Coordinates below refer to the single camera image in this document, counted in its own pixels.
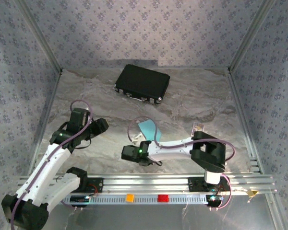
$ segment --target wall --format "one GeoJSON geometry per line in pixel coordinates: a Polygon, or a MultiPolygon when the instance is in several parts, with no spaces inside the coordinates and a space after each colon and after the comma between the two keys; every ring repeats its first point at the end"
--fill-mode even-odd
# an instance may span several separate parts
{"type": "Polygon", "coordinates": [[[261,0],[26,0],[61,67],[228,66],[261,0]]]}
{"type": "MultiPolygon", "coordinates": [[[[0,1],[0,203],[28,173],[58,73],[13,1],[0,1]]],[[[0,204],[0,229],[6,223],[0,204]]]]}
{"type": "Polygon", "coordinates": [[[270,10],[234,73],[266,173],[288,214],[288,0],[270,10]]]}

